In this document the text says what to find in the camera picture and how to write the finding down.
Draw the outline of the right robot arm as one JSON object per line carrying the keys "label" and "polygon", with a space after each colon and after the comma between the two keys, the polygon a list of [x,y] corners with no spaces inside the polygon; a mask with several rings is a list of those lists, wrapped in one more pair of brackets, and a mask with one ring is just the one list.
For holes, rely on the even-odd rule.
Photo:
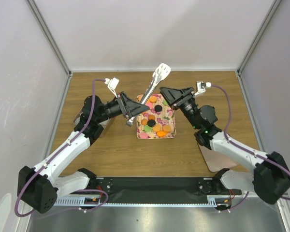
{"label": "right robot arm", "polygon": [[194,137],[200,146],[221,153],[244,166],[248,172],[235,172],[228,168],[220,171],[221,177],[214,180],[213,190],[224,194],[229,189],[254,192],[268,204],[275,204],[284,198],[290,189],[290,171],[281,154],[268,154],[255,150],[218,128],[218,118],[213,106],[198,107],[195,97],[205,93],[212,84],[198,82],[197,91],[193,88],[174,89],[161,87],[160,93],[174,110],[181,110],[196,132]]}

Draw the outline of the pink oval cookie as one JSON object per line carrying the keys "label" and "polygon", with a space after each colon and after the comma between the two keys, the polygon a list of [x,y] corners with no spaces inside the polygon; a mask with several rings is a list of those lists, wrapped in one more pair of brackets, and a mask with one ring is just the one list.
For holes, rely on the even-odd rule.
{"label": "pink oval cookie", "polygon": [[147,102],[147,103],[146,103],[146,106],[148,106],[150,109],[153,108],[153,104],[152,104],[151,102]]}

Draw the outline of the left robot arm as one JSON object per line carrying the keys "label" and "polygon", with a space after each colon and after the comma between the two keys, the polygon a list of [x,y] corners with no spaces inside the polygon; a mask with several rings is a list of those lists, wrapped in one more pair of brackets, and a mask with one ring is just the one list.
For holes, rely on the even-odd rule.
{"label": "left robot arm", "polygon": [[80,169],[66,177],[59,175],[79,154],[96,142],[104,130],[105,122],[119,115],[131,119],[148,110],[145,103],[130,99],[124,92],[106,104],[96,95],[88,96],[84,100],[80,120],[66,141],[34,167],[24,166],[19,171],[15,214],[18,217],[30,215],[19,213],[21,201],[43,214],[53,207],[58,198],[77,191],[93,193],[97,182],[92,172]]}

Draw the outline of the metal tongs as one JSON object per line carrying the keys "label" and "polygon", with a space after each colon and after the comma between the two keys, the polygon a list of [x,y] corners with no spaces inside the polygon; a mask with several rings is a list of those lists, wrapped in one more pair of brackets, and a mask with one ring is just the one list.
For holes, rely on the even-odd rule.
{"label": "metal tongs", "polygon": [[149,100],[150,96],[154,92],[155,88],[158,86],[158,84],[167,78],[167,76],[171,72],[171,67],[165,63],[161,63],[153,72],[152,74],[152,81],[149,85],[148,89],[145,91],[144,95],[141,98],[140,103],[146,104]]}

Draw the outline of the black sandwich cookie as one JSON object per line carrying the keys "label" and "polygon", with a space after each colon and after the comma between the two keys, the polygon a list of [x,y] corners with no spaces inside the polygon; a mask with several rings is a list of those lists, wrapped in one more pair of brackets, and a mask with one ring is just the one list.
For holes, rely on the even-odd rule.
{"label": "black sandwich cookie", "polygon": [[163,107],[161,105],[155,105],[154,110],[159,113],[163,110]]}
{"label": "black sandwich cookie", "polygon": [[155,120],[148,120],[148,122],[147,122],[147,125],[149,126],[149,127],[154,127],[155,125],[156,125],[156,122],[155,122]]}

